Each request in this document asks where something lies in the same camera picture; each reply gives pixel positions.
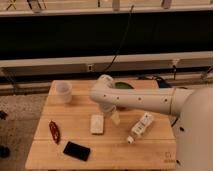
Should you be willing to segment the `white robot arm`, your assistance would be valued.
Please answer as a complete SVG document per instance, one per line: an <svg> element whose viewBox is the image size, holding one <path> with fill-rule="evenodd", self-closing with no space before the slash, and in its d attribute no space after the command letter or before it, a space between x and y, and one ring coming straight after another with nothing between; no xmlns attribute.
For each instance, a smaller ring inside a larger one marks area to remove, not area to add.
<svg viewBox="0 0 213 171"><path fill-rule="evenodd" d="M176 171L213 171L213 87L201 89L116 89L101 75L90 98L103 111L114 106L179 116Z"/></svg>

